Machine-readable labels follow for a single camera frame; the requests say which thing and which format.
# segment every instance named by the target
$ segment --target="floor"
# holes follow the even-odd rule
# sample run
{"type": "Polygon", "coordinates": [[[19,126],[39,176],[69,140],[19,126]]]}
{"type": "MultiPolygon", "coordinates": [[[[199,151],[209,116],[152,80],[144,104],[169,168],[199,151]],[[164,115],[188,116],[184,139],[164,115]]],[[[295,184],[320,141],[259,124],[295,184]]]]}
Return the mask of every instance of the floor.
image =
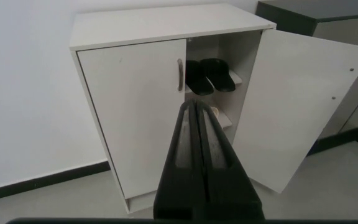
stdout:
{"type": "MultiPolygon", "coordinates": [[[[358,219],[358,143],[307,157],[281,194],[253,183],[268,219],[358,219]]],[[[17,217],[152,218],[127,215],[110,172],[0,198],[0,223],[17,217]]]]}

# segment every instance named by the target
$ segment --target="white cabinet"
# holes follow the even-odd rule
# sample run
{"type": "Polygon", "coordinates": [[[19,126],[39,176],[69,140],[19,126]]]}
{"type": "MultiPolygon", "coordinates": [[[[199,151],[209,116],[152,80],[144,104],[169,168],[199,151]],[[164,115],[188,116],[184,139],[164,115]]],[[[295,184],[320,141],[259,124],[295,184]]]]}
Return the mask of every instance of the white cabinet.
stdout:
{"type": "Polygon", "coordinates": [[[186,40],[85,50],[78,58],[125,198],[154,191],[185,97],[178,60],[186,60],[186,40]]]}
{"type": "Polygon", "coordinates": [[[152,205],[179,107],[190,98],[219,108],[251,178],[285,188],[357,78],[358,46],[274,27],[228,4],[76,17],[70,49],[128,212],[152,205]],[[225,60],[236,90],[186,91],[186,59],[202,58],[225,60]]]}

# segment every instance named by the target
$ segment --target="black shoe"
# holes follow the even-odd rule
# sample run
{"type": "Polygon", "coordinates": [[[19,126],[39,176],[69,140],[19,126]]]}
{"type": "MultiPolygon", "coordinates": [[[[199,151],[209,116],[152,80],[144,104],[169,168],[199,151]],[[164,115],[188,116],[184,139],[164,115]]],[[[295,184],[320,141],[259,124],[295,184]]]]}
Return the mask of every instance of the black shoe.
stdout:
{"type": "Polygon", "coordinates": [[[200,63],[187,60],[186,61],[186,84],[193,91],[193,93],[205,96],[214,92],[214,88],[205,77],[200,63]]]}
{"type": "Polygon", "coordinates": [[[224,60],[209,58],[201,60],[201,69],[217,91],[230,92],[236,90],[236,84],[229,75],[229,66],[224,60]]]}

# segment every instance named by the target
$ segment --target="wall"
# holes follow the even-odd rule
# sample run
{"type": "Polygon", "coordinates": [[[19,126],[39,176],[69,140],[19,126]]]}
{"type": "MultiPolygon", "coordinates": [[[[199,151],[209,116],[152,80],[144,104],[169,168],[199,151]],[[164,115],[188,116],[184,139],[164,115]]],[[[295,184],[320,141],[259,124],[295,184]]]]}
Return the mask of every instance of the wall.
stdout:
{"type": "Polygon", "coordinates": [[[0,1],[0,187],[106,160],[68,50],[76,13],[206,2],[0,1]]]}

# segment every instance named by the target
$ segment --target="door handle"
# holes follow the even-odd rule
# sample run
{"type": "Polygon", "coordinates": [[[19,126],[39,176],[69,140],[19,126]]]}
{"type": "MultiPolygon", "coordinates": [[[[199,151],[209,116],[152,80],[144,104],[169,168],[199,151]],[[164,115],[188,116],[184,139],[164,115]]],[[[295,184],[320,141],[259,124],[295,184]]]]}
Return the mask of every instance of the door handle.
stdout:
{"type": "Polygon", "coordinates": [[[179,66],[179,86],[178,91],[181,91],[183,89],[183,62],[181,59],[178,59],[178,66],[179,66]]]}

